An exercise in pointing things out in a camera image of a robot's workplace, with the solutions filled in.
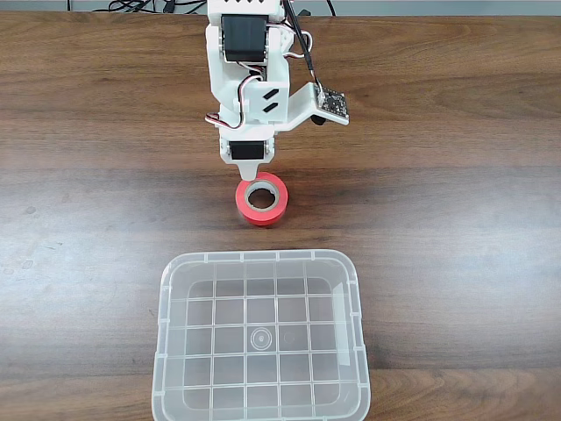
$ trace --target red tape roll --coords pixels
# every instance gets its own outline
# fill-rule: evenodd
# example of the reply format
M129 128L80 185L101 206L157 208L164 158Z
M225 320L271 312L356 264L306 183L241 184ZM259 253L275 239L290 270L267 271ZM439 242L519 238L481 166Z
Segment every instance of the red tape roll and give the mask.
M258 189L267 189L275 197L274 203L266 209L259 209L249 203L249 195ZM267 226L274 224L284 215L288 204L288 190L284 182L269 173L258 173L252 182L241 181L236 189L236 205L238 210L254 225Z

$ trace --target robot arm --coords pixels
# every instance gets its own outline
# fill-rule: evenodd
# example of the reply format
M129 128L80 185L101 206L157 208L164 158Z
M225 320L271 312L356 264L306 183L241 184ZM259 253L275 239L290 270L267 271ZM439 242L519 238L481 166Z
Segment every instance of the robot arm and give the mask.
M206 121L220 131L220 156L251 181L274 157L274 136L307 118L349 123L344 94L322 86L313 70L311 34L289 0L209 0L206 30L210 87L220 103ZM304 54L290 52L295 36ZM314 82L290 96L288 58L305 58Z

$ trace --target tape roll hole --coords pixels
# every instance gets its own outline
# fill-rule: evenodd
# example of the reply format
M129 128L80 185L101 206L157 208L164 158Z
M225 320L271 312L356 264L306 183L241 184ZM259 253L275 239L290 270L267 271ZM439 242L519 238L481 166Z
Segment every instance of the tape roll hole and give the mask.
M269 211L279 202L279 190L270 182L258 180L245 191L245 202L258 212Z

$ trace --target transparent storage bin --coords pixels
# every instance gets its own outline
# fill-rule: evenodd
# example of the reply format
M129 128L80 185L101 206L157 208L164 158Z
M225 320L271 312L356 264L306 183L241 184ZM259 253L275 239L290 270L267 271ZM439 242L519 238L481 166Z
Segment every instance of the transparent storage bin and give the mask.
M357 274L333 250L192 253L161 283L156 421L360 421L370 406Z

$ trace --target wood grain surface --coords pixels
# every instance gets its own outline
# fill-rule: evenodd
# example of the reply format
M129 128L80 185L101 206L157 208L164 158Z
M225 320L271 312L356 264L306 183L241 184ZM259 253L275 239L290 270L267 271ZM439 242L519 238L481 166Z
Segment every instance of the wood grain surface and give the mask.
M0 419L152 419L166 264L282 248L354 261L368 419L561 419L561 19L303 19L351 124L278 137L272 229L202 120L204 26L0 14Z

